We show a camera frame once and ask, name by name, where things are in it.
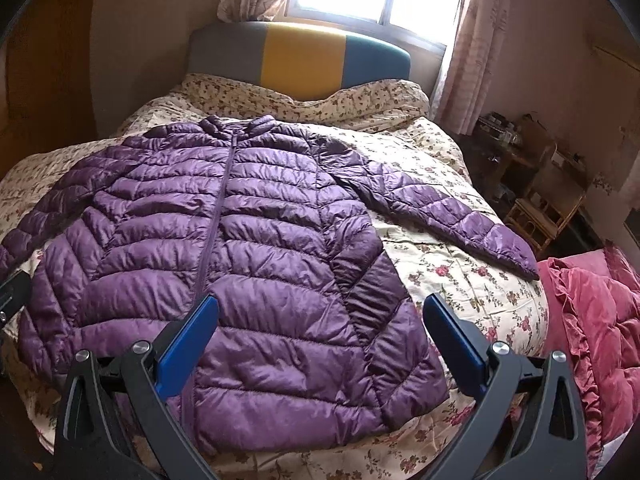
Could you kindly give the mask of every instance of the pink blanket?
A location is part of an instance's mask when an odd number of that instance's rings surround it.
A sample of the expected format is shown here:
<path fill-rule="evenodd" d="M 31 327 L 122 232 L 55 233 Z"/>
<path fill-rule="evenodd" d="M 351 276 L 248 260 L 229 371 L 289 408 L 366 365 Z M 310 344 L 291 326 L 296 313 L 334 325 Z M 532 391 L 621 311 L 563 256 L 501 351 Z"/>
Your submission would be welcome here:
<path fill-rule="evenodd" d="M 640 413 L 640 280 L 622 252 L 540 262 L 549 305 L 545 350 L 572 357 L 585 413 L 589 473 Z"/>

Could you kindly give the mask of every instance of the floral blanket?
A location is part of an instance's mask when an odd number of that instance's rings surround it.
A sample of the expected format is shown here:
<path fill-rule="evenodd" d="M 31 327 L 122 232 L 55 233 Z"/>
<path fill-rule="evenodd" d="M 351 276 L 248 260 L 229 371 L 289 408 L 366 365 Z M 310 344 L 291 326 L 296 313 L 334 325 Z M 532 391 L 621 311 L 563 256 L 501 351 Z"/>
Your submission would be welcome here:
<path fill-rule="evenodd" d="M 271 114 L 278 120 L 309 123 L 323 135 L 336 136 L 372 160 L 413 173 L 499 221 L 471 186 L 458 146 L 424 118 L 428 106 L 420 87 L 409 81 L 373 82 L 341 90 L 325 100 L 297 102 L 246 83 L 189 74 L 170 94 L 133 114 L 117 137 L 32 155 L 18 163 L 0 182 L 0 236 L 15 227 L 80 158 L 157 124 L 197 121 L 211 114 L 236 119 Z M 542 351 L 548 310 L 540 282 L 526 282 L 489 266 L 428 232 L 398 226 L 373 212 L 370 215 L 416 309 L 421 309 L 428 294 L 438 292 L 459 317 L 474 322 L 487 339 L 507 341 L 519 353 Z M 23 269 L 33 273 L 44 249 L 35 251 Z M 18 360 L 13 345 L 15 327 L 12 322 L 5 329 L 2 358 L 41 442 L 51 450 L 59 397 Z M 437 456 L 473 407 L 473 400 L 459 393 L 448 372 L 447 381 L 446 402 L 391 434 L 335 449 L 221 454 L 208 460 L 216 472 L 230 480 L 402 480 Z M 153 462 L 143 440 L 138 439 L 136 447 Z"/>

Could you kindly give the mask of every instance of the headboard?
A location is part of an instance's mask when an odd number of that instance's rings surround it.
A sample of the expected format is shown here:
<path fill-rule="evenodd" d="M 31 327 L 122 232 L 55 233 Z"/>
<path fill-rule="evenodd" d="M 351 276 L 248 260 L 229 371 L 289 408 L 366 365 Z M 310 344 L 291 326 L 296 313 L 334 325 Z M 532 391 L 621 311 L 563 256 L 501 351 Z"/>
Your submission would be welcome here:
<path fill-rule="evenodd" d="M 190 39 L 188 72 L 219 75 L 309 101 L 381 79 L 409 79 L 409 53 L 336 28 L 212 23 Z"/>

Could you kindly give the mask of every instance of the blue gripper pad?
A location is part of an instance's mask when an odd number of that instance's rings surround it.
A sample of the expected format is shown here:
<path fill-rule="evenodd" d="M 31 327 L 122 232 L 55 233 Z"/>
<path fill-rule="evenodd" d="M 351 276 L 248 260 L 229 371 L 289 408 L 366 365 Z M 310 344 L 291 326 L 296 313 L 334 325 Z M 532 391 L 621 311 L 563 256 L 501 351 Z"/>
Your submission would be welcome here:
<path fill-rule="evenodd" d="M 180 394 L 193 372 L 218 326 L 218 302 L 207 296 L 187 316 L 156 365 L 156 392 L 162 401 Z"/>
<path fill-rule="evenodd" d="M 424 300 L 422 320 L 459 390 L 480 400 L 487 390 L 488 341 L 470 321 L 458 319 L 443 299 L 431 294 Z"/>

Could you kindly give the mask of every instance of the silver bolt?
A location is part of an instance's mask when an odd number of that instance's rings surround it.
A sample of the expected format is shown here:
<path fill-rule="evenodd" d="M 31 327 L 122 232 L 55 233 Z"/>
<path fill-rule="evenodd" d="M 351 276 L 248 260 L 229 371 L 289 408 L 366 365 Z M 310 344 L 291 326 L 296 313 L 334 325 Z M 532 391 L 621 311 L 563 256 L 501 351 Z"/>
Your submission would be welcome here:
<path fill-rule="evenodd" d="M 558 361 L 559 363 L 564 363 L 566 361 L 566 354 L 561 350 L 554 350 L 551 353 L 551 357 L 554 361 Z"/>
<path fill-rule="evenodd" d="M 151 345 L 148 341 L 138 341 L 137 343 L 133 343 L 132 349 L 134 354 L 146 354 L 149 352 Z"/>
<path fill-rule="evenodd" d="M 81 350 L 76 354 L 76 361 L 81 363 L 82 361 L 86 361 L 89 358 L 88 350 Z"/>
<path fill-rule="evenodd" d="M 507 355 L 509 353 L 509 345 L 507 343 L 503 343 L 502 341 L 497 341 L 491 345 L 492 350 L 498 355 Z"/>

